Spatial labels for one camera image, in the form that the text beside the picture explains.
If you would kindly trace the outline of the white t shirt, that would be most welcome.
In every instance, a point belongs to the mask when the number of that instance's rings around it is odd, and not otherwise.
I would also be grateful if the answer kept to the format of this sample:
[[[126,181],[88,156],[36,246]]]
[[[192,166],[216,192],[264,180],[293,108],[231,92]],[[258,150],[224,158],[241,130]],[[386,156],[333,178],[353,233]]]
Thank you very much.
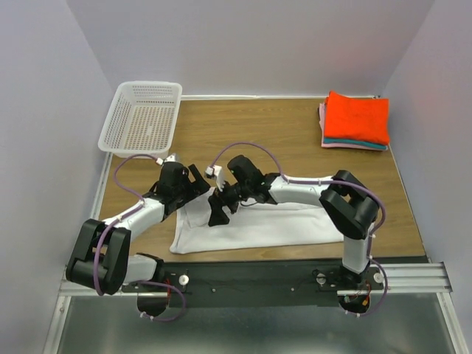
[[[343,235],[327,213],[317,206],[297,203],[240,206],[228,214],[229,223],[209,226],[208,198],[214,190],[197,197],[177,211],[173,254],[338,243]]]

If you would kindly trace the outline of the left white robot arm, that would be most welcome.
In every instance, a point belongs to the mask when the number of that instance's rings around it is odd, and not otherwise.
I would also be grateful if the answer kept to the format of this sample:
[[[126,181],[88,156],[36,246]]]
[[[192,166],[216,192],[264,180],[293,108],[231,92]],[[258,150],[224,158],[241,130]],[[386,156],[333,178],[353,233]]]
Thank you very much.
[[[66,279],[94,289],[99,295],[115,294],[123,284],[138,281],[147,291],[158,290],[164,280],[157,260],[145,257],[141,271],[130,272],[132,240],[165,221],[176,210],[209,191],[194,164],[165,162],[159,180],[133,207],[104,221],[93,218],[80,229],[66,267]]]

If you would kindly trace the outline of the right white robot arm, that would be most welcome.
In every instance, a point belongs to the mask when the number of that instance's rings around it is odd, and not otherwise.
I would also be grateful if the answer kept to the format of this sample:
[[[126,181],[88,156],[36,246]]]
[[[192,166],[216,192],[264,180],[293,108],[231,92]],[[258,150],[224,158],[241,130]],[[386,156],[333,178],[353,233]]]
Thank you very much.
[[[241,201],[255,200],[259,204],[297,203],[321,207],[344,237],[344,253],[339,271],[341,284],[357,288],[366,280],[370,266],[369,233],[374,229],[381,202],[346,170],[338,171],[329,179],[292,179],[278,173],[262,173],[243,155],[227,164],[236,183],[230,184],[222,176],[222,169],[210,165],[205,176],[216,182],[216,189],[208,198],[211,209],[210,226],[229,223],[223,209],[234,214]]]

